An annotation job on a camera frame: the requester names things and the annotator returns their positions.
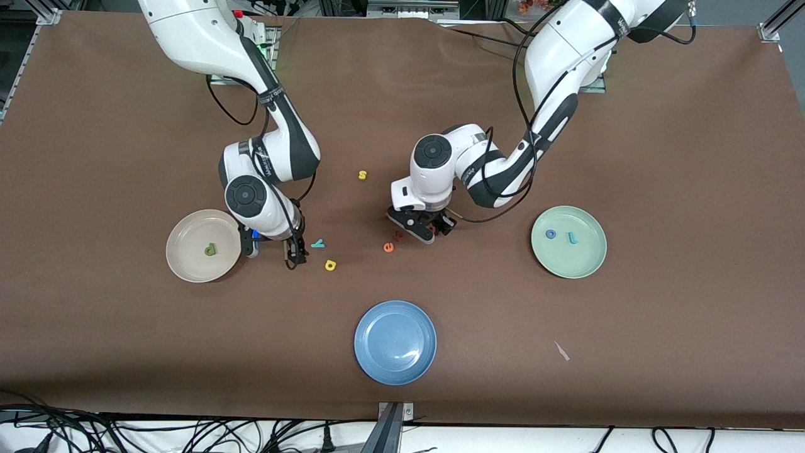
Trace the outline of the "light green plate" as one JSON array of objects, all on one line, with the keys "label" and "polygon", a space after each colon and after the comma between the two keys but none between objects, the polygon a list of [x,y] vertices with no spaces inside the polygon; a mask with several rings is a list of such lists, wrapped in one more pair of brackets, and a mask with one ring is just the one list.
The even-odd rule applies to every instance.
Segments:
[{"label": "light green plate", "polygon": [[[548,229],[555,230],[554,240],[546,238]],[[575,233],[578,244],[569,243],[568,232]],[[544,269],[573,280],[591,276],[601,267],[608,243],[601,224],[588,212],[574,206],[556,206],[535,219],[531,248]]]}]

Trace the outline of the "grey background device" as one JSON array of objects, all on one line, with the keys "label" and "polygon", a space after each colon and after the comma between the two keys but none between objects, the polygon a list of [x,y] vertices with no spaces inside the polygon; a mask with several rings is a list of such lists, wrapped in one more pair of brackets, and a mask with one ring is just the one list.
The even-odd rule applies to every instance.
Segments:
[{"label": "grey background device", "polygon": [[367,0],[368,18],[426,18],[459,20],[458,0]]}]

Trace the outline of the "grey aluminium profile post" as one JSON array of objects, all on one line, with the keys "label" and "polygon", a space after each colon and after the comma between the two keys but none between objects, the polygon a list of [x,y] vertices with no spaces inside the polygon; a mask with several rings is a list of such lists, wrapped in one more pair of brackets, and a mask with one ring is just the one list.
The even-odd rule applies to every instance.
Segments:
[{"label": "grey aluminium profile post", "polygon": [[372,453],[399,453],[404,424],[413,421],[413,402],[383,403],[382,406]]}]

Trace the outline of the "brown table cover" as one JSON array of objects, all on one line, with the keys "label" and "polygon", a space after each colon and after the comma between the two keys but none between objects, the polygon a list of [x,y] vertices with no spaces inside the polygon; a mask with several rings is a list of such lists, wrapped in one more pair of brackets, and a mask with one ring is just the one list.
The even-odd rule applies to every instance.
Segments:
[{"label": "brown table cover", "polygon": [[[262,120],[225,118],[143,15],[64,13],[0,125],[0,388],[118,413],[370,419],[411,401],[426,423],[805,428],[805,116],[754,28],[619,43],[520,206],[384,252],[420,137],[477,123],[506,153],[520,141],[509,54],[419,18],[293,22],[277,72],[320,145],[303,210],[326,247],[288,271],[268,243],[192,284],[167,238],[225,208],[219,156]],[[556,206],[606,233],[591,276],[535,258]],[[389,300],[435,325],[411,384],[355,357]]]}]

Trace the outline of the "beige brown plate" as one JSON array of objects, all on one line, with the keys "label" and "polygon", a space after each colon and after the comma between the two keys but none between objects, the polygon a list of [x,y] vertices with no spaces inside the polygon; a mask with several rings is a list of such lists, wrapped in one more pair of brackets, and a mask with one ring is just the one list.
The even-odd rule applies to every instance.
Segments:
[{"label": "beige brown plate", "polygon": [[[204,254],[209,243],[216,244],[218,254]],[[192,283],[218,280],[233,268],[241,254],[238,223],[221,210],[199,210],[187,215],[175,225],[165,247],[170,270]]]}]

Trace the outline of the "silver aluminium frame bar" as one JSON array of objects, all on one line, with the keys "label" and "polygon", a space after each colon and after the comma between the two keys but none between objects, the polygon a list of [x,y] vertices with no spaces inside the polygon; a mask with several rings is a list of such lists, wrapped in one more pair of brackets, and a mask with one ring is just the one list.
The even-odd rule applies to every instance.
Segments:
[{"label": "silver aluminium frame bar", "polygon": [[763,23],[771,23],[780,31],[790,20],[805,9],[805,0],[785,0]]}]

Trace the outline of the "blue plate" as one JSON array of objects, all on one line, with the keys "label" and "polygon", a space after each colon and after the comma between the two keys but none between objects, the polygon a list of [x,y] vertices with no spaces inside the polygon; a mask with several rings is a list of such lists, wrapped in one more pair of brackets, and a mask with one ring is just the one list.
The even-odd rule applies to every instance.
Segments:
[{"label": "blue plate", "polygon": [[357,324],[353,349],[365,375],[400,386],[424,376],[434,362],[438,339],[430,316],[403,300],[383,301]]}]

